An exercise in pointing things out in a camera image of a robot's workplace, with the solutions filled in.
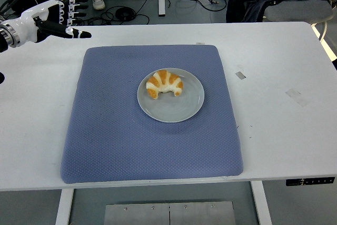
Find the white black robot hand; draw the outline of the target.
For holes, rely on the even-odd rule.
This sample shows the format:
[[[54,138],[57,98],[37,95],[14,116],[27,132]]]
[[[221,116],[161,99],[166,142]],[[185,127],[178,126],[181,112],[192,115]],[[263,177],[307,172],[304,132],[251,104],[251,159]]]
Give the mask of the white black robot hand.
[[[15,31],[14,42],[38,43],[50,35],[61,38],[90,38],[91,33],[72,27],[78,9],[86,9],[88,0],[49,0],[22,12],[21,16],[10,21]]]

